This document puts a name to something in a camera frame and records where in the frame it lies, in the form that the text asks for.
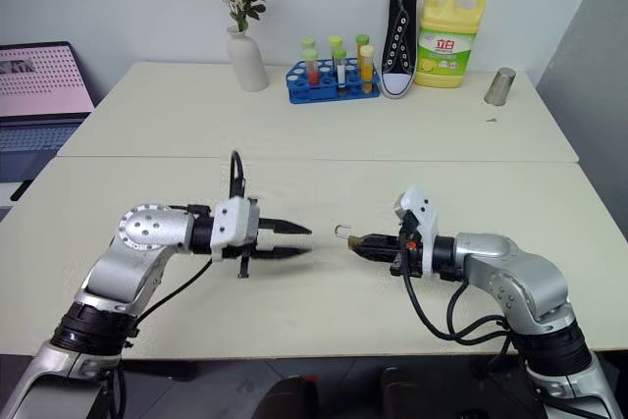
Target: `white vase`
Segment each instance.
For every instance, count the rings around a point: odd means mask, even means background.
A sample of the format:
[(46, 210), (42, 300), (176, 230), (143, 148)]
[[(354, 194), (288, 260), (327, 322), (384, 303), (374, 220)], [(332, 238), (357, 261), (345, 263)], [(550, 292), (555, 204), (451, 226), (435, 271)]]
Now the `white vase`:
[(257, 43), (246, 36), (246, 31), (238, 31), (237, 26), (230, 26), (227, 32), (232, 36), (227, 44), (227, 54), (234, 65), (239, 86), (248, 92), (266, 88), (268, 76)]

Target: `blue test tube rack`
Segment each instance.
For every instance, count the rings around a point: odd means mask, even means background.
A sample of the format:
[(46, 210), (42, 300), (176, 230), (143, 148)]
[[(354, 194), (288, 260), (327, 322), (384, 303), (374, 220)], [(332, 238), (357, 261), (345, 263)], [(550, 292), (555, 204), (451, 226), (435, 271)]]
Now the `blue test tube rack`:
[(286, 86), (291, 103), (332, 102), (335, 100), (355, 100), (358, 98), (375, 98), (380, 96), (377, 84), (380, 77), (375, 67), (373, 68), (373, 87), (371, 93), (362, 90), (362, 79), (357, 67), (356, 58), (346, 59), (345, 89), (344, 95), (339, 94), (338, 77), (334, 73), (331, 59), (318, 60), (319, 83), (310, 85), (305, 74), (305, 62), (299, 61), (292, 66), (286, 74)]

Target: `black sneaker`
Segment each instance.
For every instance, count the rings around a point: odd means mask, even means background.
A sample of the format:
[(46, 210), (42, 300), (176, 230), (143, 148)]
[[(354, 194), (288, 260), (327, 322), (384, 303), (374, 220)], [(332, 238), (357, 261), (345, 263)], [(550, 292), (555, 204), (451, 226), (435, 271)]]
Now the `black sneaker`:
[(382, 89), (402, 96), (416, 71), (416, 0), (389, 0), (389, 32), (382, 51)]

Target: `test tube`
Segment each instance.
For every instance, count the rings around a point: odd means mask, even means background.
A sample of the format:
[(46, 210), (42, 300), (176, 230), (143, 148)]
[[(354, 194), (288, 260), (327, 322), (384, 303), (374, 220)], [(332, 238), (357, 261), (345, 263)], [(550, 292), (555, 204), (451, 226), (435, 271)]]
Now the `test tube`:
[(342, 47), (342, 38), (337, 34), (333, 34), (328, 38), (330, 40), (330, 49), (332, 50), (332, 69), (336, 71), (336, 63), (334, 62), (334, 50)]
[(301, 39), (301, 47), (303, 49), (316, 49), (316, 40), (311, 36)]
[(346, 94), (346, 50), (344, 48), (336, 48), (334, 53), (334, 64), (336, 64), (336, 73), (338, 74), (338, 93)]
[(360, 68), (362, 67), (362, 55), (360, 54), (360, 48), (366, 44), (369, 44), (369, 35), (368, 34), (358, 34), (357, 36), (355, 36), (355, 44), (356, 44), (356, 48), (355, 51), (357, 52), (356, 57), (357, 57), (357, 67)]
[(307, 81), (310, 85), (318, 85), (319, 82), (319, 74), (318, 74), (318, 55), (316, 54), (315, 49), (304, 49), (303, 50), (303, 59), (305, 60), (305, 74), (307, 75)]
[(360, 77), (362, 78), (362, 91), (371, 93), (373, 91), (373, 55), (375, 48), (370, 44), (360, 46), (362, 64), (360, 65)]

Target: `table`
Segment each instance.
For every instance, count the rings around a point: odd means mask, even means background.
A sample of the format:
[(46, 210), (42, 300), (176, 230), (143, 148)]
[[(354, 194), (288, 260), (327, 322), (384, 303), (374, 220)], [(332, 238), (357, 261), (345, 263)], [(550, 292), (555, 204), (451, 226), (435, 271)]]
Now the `table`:
[(236, 84), (229, 65), (137, 63), (61, 149), (62, 156), (373, 161), (576, 162), (524, 73), (503, 107), (484, 102), (494, 73), (457, 89), (412, 87), (399, 100), (292, 105), (287, 68), (270, 86)]
[[(576, 164), (332, 162), (250, 159), (247, 188), (262, 216), (313, 230), (315, 250), (285, 261), (215, 264), (142, 324), (129, 358), (209, 359), (494, 352), (498, 340), (463, 347), (434, 338), (386, 264), (360, 259), (333, 236), (393, 233), (393, 203), (419, 183), (440, 208), (441, 234), (500, 232), (565, 274), (578, 321), (594, 349), (628, 346), (628, 244)], [(54, 159), (0, 224), (0, 352), (33, 354), (70, 306), (136, 204), (215, 205), (226, 198), (228, 160)], [(177, 256), (154, 300), (190, 277), (202, 256)], [(415, 282), (429, 316), (444, 326), (457, 284)], [(456, 325), (496, 312), (471, 288)]]

